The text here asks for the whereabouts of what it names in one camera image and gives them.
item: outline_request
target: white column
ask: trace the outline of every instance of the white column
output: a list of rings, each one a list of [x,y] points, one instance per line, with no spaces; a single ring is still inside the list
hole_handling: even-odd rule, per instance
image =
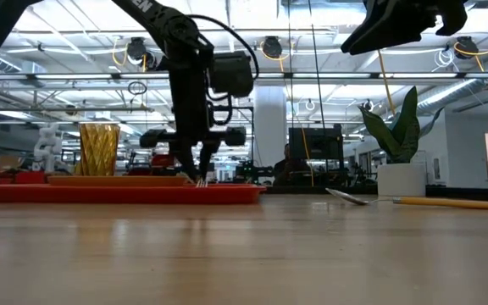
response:
[[[274,166],[284,158],[287,143],[286,94],[282,86],[256,86],[254,92],[254,163]]]

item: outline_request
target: desk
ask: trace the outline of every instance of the desk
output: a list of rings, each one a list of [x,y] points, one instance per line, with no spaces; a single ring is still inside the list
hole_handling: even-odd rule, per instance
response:
[[[1,303],[483,305],[488,211],[0,205]]]

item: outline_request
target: gold vase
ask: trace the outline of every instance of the gold vase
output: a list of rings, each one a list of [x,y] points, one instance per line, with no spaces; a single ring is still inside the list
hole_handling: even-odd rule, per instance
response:
[[[86,176],[112,176],[116,167],[119,126],[80,125],[80,171]]]

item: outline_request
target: red tray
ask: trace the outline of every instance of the red tray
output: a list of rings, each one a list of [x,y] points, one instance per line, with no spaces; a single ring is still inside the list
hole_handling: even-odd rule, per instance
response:
[[[264,187],[0,185],[0,203],[254,204]]]

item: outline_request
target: orange tray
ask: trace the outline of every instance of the orange tray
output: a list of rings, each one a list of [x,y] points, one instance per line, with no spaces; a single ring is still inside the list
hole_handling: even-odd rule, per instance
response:
[[[99,187],[0,185],[0,203],[254,204],[266,189],[254,185],[209,187]]]
[[[98,187],[151,187],[151,186],[183,186],[185,177],[161,176],[50,176],[51,186],[98,186]]]

